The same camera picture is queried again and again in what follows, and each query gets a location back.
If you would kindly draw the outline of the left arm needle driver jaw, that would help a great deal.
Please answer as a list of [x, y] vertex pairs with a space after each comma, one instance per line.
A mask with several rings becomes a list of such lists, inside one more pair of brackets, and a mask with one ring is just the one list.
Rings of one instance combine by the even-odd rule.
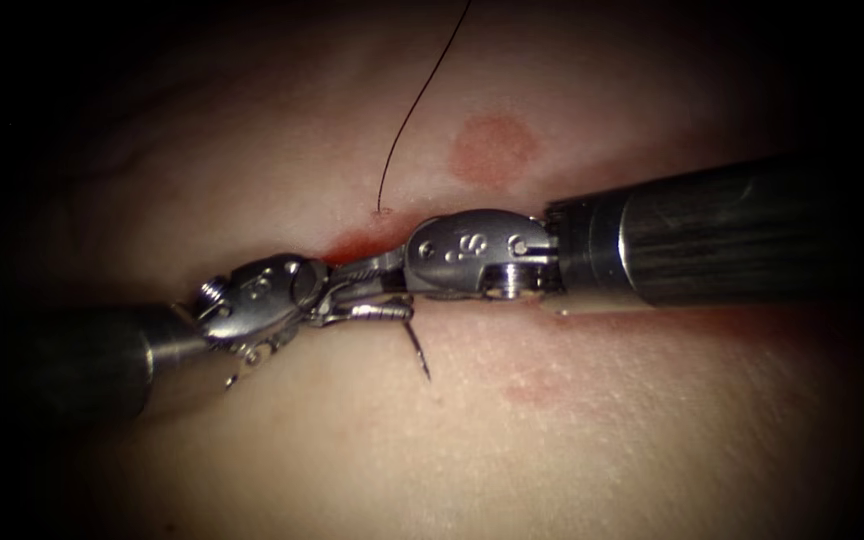
[[358, 295], [352, 293], [335, 292], [320, 304], [320, 311], [337, 311], [349, 309], [359, 305], [398, 305], [412, 307], [414, 300], [411, 296], [401, 293], [378, 293], [370, 295]]
[[333, 324], [365, 322], [409, 322], [413, 317], [410, 305], [354, 305], [337, 307], [331, 311], [315, 315], [310, 319], [312, 327], [326, 327]]

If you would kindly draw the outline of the right arm needle driver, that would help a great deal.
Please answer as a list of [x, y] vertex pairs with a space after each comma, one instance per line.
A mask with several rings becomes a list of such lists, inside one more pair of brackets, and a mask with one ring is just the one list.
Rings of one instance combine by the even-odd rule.
[[443, 300], [517, 300], [561, 285], [557, 244], [543, 223], [505, 210], [431, 218], [404, 245], [408, 292]]

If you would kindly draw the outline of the right arm needle driver jaw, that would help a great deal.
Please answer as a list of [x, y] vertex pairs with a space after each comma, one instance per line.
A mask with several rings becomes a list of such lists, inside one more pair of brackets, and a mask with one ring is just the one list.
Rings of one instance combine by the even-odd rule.
[[374, 276], [401, 271], [404, 266], [405, 248], [368, 255], [338, 267], [339, 276]]
[[330, 294], [403, 294], [407, 292], [400, 271], [359, 271], [330, 276]]

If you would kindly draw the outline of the left arm needle driver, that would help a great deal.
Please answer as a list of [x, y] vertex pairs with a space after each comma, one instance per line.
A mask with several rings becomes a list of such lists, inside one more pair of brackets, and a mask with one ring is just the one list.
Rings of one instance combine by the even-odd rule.
[[320, 259], [277, 254], [200, 286], [195, 324], [213, 349], [238, 359], [233, 386], [291, 342], [324, 298], [330, 270]]

